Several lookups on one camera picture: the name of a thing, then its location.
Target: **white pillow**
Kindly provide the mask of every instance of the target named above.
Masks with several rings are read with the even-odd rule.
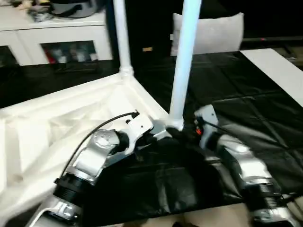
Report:
[[[243,37],[243,13],[232,17],[200,19],[198,21],[194,54],[237,51]],[[182,16],[174,13],[174,36],[171,56],[178,53]]]

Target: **wrinkled black plastic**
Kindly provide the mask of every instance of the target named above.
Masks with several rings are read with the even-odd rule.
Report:
[[[110,75],[117,70],[110,64],[0,69],[1,75],[7,75],[0,84],[0,104],[12,105]],[[174,68],[175,59],[167,58],[134,69],[139,82],[166,111]],[[184,111],[186,130],[193,126],[193,112],[205,104],[213,104],[220,125],[265,161],[283,193],[303,191],[303,109],[269,77],[239,52],[197,55]],[[102,173],[84,205],[85,226],[241,201],[226,169],[206,164],[196,148],[164,139],[137,156]]]

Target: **white cabinet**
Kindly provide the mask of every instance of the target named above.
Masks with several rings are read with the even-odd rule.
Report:
[[[93,58],[98,60],[112,59],[109,39],[105,26],[41,28],[19,30],[17,33],[24,46],[28,49],[28,53],[33,59],[33,64],[35,65],[49,63],[49,59],[45,54],[45,52],[48,51],[47,45],[45,44],[65,42],[69,42],[72,45],[73,42],[92,41],[93,49],[95,50],[95,57],[92,56],[92,52],[88,53],[91,55],[90,57],[92,57],[92,60]],[[63,62],[68,61],[68,59],[66,59],[66,54],[59,53],[58,55],[61,55],[61,58],[65,58],[62,60]],[[83,57],[79,57],[78,61],[84,61],[84,59],[81,58]]]
[[[8,46],[20,65],[112,59],[104,11],[36,23],[24,12],[0,7],[0,46]]]
[[[19,40],[16,31],[1,31],[0,46],[8,47],[19,65],[32,65],[32,59]]]

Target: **glass cabinet door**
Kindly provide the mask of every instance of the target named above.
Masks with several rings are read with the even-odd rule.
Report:
[[[93,41],[76,41],[40,44],[49,63],[97,61]]]

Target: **floor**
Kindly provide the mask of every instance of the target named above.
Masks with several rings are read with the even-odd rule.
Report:
[[[303,208],[303,197],[297,199]],[[289,209],[297,218],[303,220],[303,215],[294,204],[288,204]],[[134,221],[107,227],[172,227],[175,222],[183,227],[250,227],[249,213],[243,203],[223,207],[196,210],[184,214],[169,215],[148,220]]]

